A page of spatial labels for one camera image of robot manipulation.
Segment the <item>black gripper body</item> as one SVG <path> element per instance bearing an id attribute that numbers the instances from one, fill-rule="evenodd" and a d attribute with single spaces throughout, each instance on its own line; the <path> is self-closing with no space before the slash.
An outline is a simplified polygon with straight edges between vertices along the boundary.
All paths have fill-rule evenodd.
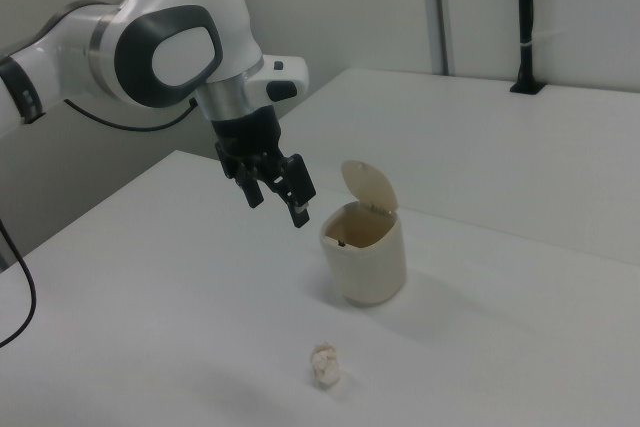
<path id="1" fill-rule="evenodd" d="M 216 151 L 223 171 L 233 179 L 243 166 L 256 170 L 260 180 L 273 180 L 283 154 L 279 149 L 281 128 L 273 106 L 232 120 L 211 122 L 217 136 Z"/>

